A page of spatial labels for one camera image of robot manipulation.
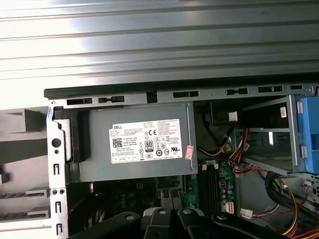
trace power supply label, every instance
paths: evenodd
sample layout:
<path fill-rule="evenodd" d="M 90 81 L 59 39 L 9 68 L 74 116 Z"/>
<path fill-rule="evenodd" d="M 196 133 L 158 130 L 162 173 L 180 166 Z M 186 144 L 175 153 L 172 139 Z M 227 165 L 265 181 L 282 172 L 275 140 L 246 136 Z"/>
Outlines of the power supply label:
<path fill-rule="evenodd" d="M 114 124 L 112 163 L 182 158 L 179 119 Z"/>

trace blue drive bay bracket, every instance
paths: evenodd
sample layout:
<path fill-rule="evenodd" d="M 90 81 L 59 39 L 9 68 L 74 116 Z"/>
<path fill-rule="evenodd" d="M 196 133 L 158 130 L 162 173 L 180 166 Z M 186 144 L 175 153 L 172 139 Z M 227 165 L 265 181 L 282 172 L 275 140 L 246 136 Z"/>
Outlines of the blue drive bay bracket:
<path fill-rule="evenodd" d="M 299 100 L 302 110 L 298 114 L 298 131 L 306 147 L 303 158 L 309 173 L 319 173 L 319 97 Z"/>

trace ribbed metal panel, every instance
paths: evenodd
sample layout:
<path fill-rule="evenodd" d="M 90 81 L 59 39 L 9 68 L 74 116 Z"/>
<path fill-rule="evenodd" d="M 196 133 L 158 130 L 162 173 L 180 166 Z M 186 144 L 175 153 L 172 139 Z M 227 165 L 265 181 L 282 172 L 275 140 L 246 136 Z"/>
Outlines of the ribbed metal panel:
<path fill-rule="evenodd" d="M 318 69 L 316 0 L 12 0 L 0 7 L 0 109 L 44 105 L 47 88 L 213 84 Z"/>

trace pink sticker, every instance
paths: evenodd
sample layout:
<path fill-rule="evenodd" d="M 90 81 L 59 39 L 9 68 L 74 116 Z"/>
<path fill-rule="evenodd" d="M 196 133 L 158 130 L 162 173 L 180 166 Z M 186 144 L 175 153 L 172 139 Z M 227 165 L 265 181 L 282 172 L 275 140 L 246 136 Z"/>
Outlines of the pink sticker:
<path fill-rule="evenodd" d="M 185 159 L 191 160 L 193 158 L 194 146 L 188 145 L 186 148 Z"/>

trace yellow wire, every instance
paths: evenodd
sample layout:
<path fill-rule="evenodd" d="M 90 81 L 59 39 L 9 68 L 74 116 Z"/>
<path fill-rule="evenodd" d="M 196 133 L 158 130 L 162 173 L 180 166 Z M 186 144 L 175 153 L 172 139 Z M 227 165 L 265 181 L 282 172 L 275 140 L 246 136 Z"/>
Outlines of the yellow wire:
<path fill-rule="evenodd" d="M 231 159 L 232 158 L 232 156 L 234 156 L 235 155 L 235 153 L 238 151 L 238 149 L 239 149 L 239 147 L 229 156 L 229 159 Z"/>
<path fill-rule="evenodd" d="M 207 154 L 208 156 L 211 156 L 211 157 L 215 157 L 215 156 L 218 156 L 222 153 L 222 150 L 224 149 L 224 147 L 226 146 L 227 142 L 225 142 L 219 149 L 219 151 L 215 154 L 211 154 L 209 152 L 207 152 L 206 150 L 202 149 L 202 148 L 199 148 L 200 151 L 202 151 L 203 153 Z"/>
<path fill-rule="evenodd" d="M 283 179 L 280 179 L 281 183 L 283 186 L 287 186 L 286 182 L 283 180 Z M 292 191 L 287 187 L 287 190 L 289 191 L 289 193 L 291 195 L 293 195 Z M 287 231 L 285 231 L 284 233 L 282 233 L 282 235 L 287 235 L 289 233 L 291 233 L 294 229 L 295 229 L 295 226 L 297 225 L 297 222 L 298 222 L 298 206 L 297 206 L 297 202 L 295 200 L 295 198 L 292 196 L 292 200 L 294 202 L 294 205 L 295 205 L 295 216 L 294 216 L 294 220 L 293 220 L 293 223 L 290 225 L 290 227 L 288 228 Z"/>
<path fill-rule="evenodd" d="M 313 235 L 310 235 L 310 236 L 308 236 L 308 237 L 306 237 L 306 238 L 301 238 L 301 239 L 312 239 L 312 238 L 315 238 L 315 237 L 317 237 L 317 236 L 319 236 L 319 233 L 315 233 L 315 234 L 313 234 Z"/>

